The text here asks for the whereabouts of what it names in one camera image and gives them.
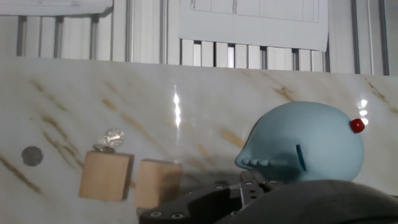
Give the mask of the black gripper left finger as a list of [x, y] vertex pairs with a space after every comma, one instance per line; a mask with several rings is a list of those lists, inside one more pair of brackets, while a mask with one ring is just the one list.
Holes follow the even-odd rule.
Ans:
[[215, 224], [230, 218], [263, 191], [264, 179], [242, 171], [234, 185], [213, 184], [166, 202], [139, 215], [139, 224]]

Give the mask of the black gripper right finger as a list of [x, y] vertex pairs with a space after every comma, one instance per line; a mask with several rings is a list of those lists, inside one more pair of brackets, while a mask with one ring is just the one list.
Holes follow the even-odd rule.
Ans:
[[276, 180], [267, 180], [258, 172], [254, 173], [254, 177], [257, 180], [259, 186], [263, 190], [275, 190], [275, 189], [278, 189], [278, 188], [280, 188], [280, 187], [282, 187], [284, 185], [283, 182], [279, 182], [279, 181], [276, 181]]

